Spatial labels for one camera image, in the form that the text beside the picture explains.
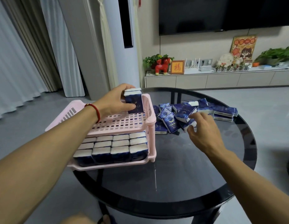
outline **curtain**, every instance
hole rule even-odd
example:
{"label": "curtain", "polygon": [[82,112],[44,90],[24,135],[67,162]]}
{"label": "curtain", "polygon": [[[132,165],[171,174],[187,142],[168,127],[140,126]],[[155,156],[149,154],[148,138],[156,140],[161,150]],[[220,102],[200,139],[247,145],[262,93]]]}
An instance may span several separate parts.
{"label": "curtain", "polygon": [[101,31],[103,37],[104,51],[107,63],[107,71],[109,77],[110,88],[118,86],[117,69],[115,63],[115,57],[112,46],[112,39],[110,35],[109,25],[106,17],[105,8],[103,5],[104,0],[98,0],[100,4],[100,21],[101,21]]}
{"label": "curtain", "polygon": [[66,97],[85,96],[76,53],[58,0],[40,0]]}
{"label": "curtain", "polygon": [[39,0],[1,0],[50,92],[62,88]]}
{"label": "curtain", "polygon": [[0,118],[48,91],[0,1]]}
{"label": "curtain", "polygon": [[136,39],[136,48],[137,48],[137,59],[138,59],[138,70],[139,70],[139,83],[140,87],[144,88],[144,68],[142,65],[142,51],[141,51],[141,41],[140,41],[140,31],[138,23],[138,6],[139,0],[133,0],[134,6],[134,24],[135,24],[135,39]]}

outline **pile of tissue packs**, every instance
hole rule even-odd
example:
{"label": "pile of tissue packs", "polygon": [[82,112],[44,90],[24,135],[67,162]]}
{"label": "pile of tissue packs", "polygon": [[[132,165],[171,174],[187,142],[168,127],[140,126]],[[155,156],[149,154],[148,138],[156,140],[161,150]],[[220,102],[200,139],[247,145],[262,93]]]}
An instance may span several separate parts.
{"label": "pile of tissue packs", "polygon": [[73,158],[81,167],[144,160],[149,153],[146,132],[84,139]]}
{"label": "pile of tissue packs", "polygon": [[238,116],[238,110],[233,107],[223,107],[207,102],[206,98],[198,101],[181,101],[180,104],[171,105],[170,103],[153,105],[157,117],[155,124],[155,134],[167,134],[182,128],[184,132],[192,125],[196,127],[196,122],[189,118],[195,112],[205,112],[215,120],[232,122],[233,117]]}
{"label": "pile of tissue packs", "polygon": [[144,112],[141,88],[131,88],[124,92],[126,103],[135,104],[136,108],[128,111],[129,114]]}

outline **glass tabletop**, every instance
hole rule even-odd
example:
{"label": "glass tabletop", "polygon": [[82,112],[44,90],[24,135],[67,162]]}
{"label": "glass tabletop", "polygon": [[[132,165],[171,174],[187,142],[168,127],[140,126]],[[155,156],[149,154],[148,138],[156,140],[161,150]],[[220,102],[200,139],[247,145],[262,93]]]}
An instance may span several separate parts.
{"label": "glass tabletop", "polygon": [[[206,98],[194,91],[176,88],[146,88],[153,105],[176,104]],[[241,118],[234,122],[216,121],[225,146],[254,169],[257,150],[254,136]],[[74,171],[81,184],[103,203],[128,214],[150,218],[190,217],[214,209],[233,193],[207,156],[182,129],[174,134],[155,135],[157,157],[154,163]]]}

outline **bracelet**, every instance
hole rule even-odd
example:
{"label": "bracelet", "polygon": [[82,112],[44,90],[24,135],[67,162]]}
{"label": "bracelet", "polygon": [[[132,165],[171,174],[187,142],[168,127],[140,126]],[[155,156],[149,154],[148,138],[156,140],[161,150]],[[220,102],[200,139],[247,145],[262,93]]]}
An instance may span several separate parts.
{"label": "bracelet", "polygon": [[92,107],[96,110],[97,116],[98,116],[98,121],[96,122],[96,124],[97,124],[97,123],[100,121],[100,118],[101,118],[99,110],[98,110],[97,107],[94,106],[93,104],[86,104],[86,105],[84,105],[84,107],[86,107],[86,106],[92,106]]}

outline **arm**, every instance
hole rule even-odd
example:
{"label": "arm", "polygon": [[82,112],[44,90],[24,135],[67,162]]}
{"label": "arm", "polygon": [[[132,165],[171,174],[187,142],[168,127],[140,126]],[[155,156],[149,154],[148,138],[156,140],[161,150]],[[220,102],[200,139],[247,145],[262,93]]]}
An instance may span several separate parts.
{"label": "arm", "polygon": [[[94,102],[102,118],[135,108],[120,101],[128,88],[134,86],[121,84]],[[97,120],[96,110],[87,106],[0,160],[0,224],[25,222]]]}
{"label": "arm", "polygon": [[188,128],[190,139],[224,177],[250,221],[289,223],[289,196],[225,148],[212,116],[195,113],[191,117],[197,122],[197,131]]}

